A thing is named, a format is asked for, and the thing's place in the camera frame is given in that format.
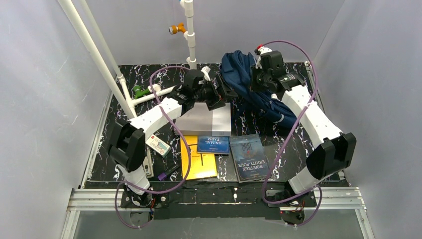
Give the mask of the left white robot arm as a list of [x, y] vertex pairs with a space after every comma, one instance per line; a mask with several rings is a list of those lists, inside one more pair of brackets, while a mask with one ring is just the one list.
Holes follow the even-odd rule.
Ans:
[[160, 128], [190, 111], [196, 102], [205, 103], [208, 110], [215, 110], [236, 98], [219, 73], [208, 74], [188, 70], [182, 83], [155, 107], [127, 123], [116, 122], [109, 138], [108, 156], [124, 175], [124, 184], [136, 195], [151, 191], [150, 182], [143, 169], [147, 139]]

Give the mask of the blue Animal Farm book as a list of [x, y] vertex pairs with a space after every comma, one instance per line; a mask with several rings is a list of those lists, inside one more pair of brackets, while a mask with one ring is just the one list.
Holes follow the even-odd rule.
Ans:
[[229, 137], [227, 136], [199, 136], [197, 143], [198, 153], [228, 155]]

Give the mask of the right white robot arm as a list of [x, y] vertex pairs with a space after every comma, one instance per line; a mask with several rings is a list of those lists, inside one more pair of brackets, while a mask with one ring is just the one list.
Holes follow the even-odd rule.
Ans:
[[286, 196], [292, 197], [348, 168], [357, 140], [354, 134], [343, 133], [329, 120], [311, 99], [301, 76], [286, 72], [279, 51], [260, 46], [255, 52], [259, 58], [251, 68], [251, 90], [281, 93], [281, 101], [299, 118], [314, 146], [305, 168], [285, 184]]

